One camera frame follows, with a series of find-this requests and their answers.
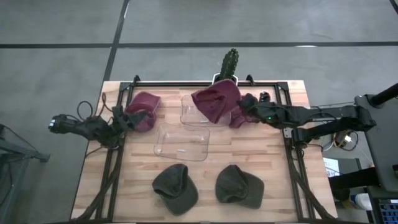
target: gray floor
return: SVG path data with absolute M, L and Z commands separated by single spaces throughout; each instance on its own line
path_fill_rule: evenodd
M 0 0 L 0 44 L 111 43 L 122 0 Z M 398 40 L 388 0 L 135 0 L 121 42 L 322 42 Z M 208 80 L 229 49 L 119 49 L 111 80 Z M 305 80 L 312 105 L 352 101 L 398 81 L 398 47 L 238 48 L 237 75 Z M 48 131 L 51 117 L 98 100 L 109 49 L 0 49 L 0 123 L 48 163 L 32 161 L 15 223 L 68 220 L 87 141 Z M 353 152 L 370 161 L 360 134 Z M 339 215 L 357 220 L 361 215 Z

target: wooden table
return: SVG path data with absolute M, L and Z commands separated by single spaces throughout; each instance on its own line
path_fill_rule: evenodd
M 304 82 L 286 81 L 289 84 L 293 105 L 309 106 Z M 107 94 L 107 105 L 116 104 L 120 82 L 105 82 L 102 92 Z M 267 91 L 271 101 L 275 92 L 271 87 L 240 87 L 242 95 L 250 92 L 259 96 Z M 115 222 L 278 222 L 296 221 L 294 200 L 290 184 L 285 146 L 281 130 L 266 124 L 244 124 L 239 129 L 229 127 L 210 128 L 208 157 L 203 162 L 181 161 L 158 157 L 154 154 L 155 134 L 160 124 L 180 124 L 181 98 L 198 90 L 198 87 L 142 87 L 134 94 L 148 91 L 161 97 L 156 111 L 154 129 L 147 133 L 129 133 L 124 147 L 118 196 L 114 213 Z M 104 110 L 103 118 L 111 113 Z M 92 141 L 88 152 L 99 147 Z M 90 155 L 84 163 L 72 217 L 78 217 L 98 193 L 103 175 L 106 150 Z M 198 192 L 198 203 L 186 214 L 173 216 L 152 189 L 153 179 L 172 164 L 188 166 Z M 236 204 L 220 204 L 215 197 L 215 182 L 218 174 L 229 164 L 237 164 L 243 171 L 258 176 L 264 181 L 265 190 L 261 208 L 252 210 Z M 322 154 L 319 147 L 305 150 L 305 165 L 310 188 L 320 203 L 336 217 L 336 208 L 331 195 Z M 300 194 L 302 205 L 307 213 Z M 104 214 L 107 211 L 105 201 Z

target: black metal frame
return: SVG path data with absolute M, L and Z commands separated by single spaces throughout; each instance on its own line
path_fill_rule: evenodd
M 134 87 L 153 87 L 153 86 L 210 86 L 211 82 L 140 82 L 140 78 L 136 76 L 134 78 L 134 81 L 131 83 L 128 82 L 122 82 L 120 83 L 119 86 L 119 95 L 118 95 L 118 101 L 117 105 L 121 105 L 122 100 L 123 100 L 123 94 L 124 92 L 128 89 L 129 93 L 127 96 L 127 102 L 126 104 L 128 105 L 131 101 L 132 98 L 132 93 L 134 90 Z M 251 75 L 248 75 L 246 78 L 245 82 L 239 82 L 238 86 L 267 86 L 267 87 L 273 87 L 275 91 L 275 97 L 277 100 L 278 104 L 282 104 L 282 97 L 280 92 L 283 91 L 285 95 L 285 101 L 287 105 L 292 105 L 291 99 L 290 99 L 290 92 L 289 92 L 289 86 L 287 82 L 255 82 L 252 78 Z M 316 222 L 322 222 L 322 220 L 316 220 L 315 219 L 315 212 L 313 209 L 313 205 L 310 201 L 310 199 L 305 195 L 306 199 L 306 206 L 308 208 L 308 218 L 304 218 L 303 214 L 303 209 L 302 205 L 300 202 L 300 194 L 299 194 L 299 188 L 297 186 L 297 181 L 292 177 L 295 172 L 297 172 L 295 166 L 294 166 L 294 159 L 292 157 L 292 151 L 293 147 L 291 144 L 291 136 L 288 136 L 284 133 L 289 130 L 284 130 L 282 132 L 282 137 L 284 139 L 285 143 L 285 151 L 287 155 L 287 165 L 289 168 L 289 174 L 290 174 L 290 179 L 291 179 L 291 185 L 292 185 L 292 193 L 293 193 L 293 198 L 295 202 L 295 210 L 297 214 L 297 219 L 298 222 L 308 222 L 309 220 L 311 221 L 316 221 Z M 113 171 L 111 174 L 109 174 L 109 171 L 111 169 L 111 160 L 112 156 L 114 153 L 114 150 L 108 150 L 106 160 L 105 160 L 105 167 L 104 167 L 104 172 L 103 172 L 103 179 L 101 183 L 101 188 L 100 192 L 97 194 L 91 205 L 88 207 L 87 210 L 89 212 L 85 212 L 85 215 L 80 216 L 78 219 L 70 220 L 69 222 L 60 222 L 60 223 L 110 223 L 113 221 L 113 215 L 114 215 L 114 206 L 116 203 L 116 194 L 118 191 L 118 182 L 119 182 L 119 175 L 121 171 L 121 161 L 123 158 L 123 152 L 124 152 L 124 137 L 123 137 L 123 143 L 121 146 L 116 150 L 117 151 L 117 158 L 116 158 L 116 163 L 114 165 Z M 307 173 L 305 170 L 305 164 L 304 164 L 304 159 L 302 156 L 300 156 L 300 153 L 298 150 L 297 152 L 297 160 L 298 160 L 298 166 L 299 166 L 299 172 L 300 176 L 302 178 L 302 183 L 307 185 L 308 187 L 308 179 L 307 179 Z M 103 212 L 103 203 L 104 203 L 104 195 L 105 193 L 109 190 L 110 186 L 112 185 L 111 189 L 111 196 L 110 196 L 110 201 L 109 201 L 109 207 L 108 207 L 108 212 L 106 218 L 102 217 L 102 212 Z M 93 212 L 96 210 L 95 218 L 90 219 L 92 216 Z

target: cap brim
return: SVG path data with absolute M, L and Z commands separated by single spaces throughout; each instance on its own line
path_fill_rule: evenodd
M 175 199 L 169 199 L 163 196 L 161 197 L 167 209 L 173 215 L 182 215 L 189 211 L 198 202 L 198 190 L 192 179 L 188 176 L 187 188 L 179 197 Z
M 238 204 L 247 208 L 258 209 L 261 207 L 262 196 L 264 195 L 264 183 L 255 175 L 247 172 L 243 172 L 243 174 L 248 180 L 248 196 L 238 202 Z

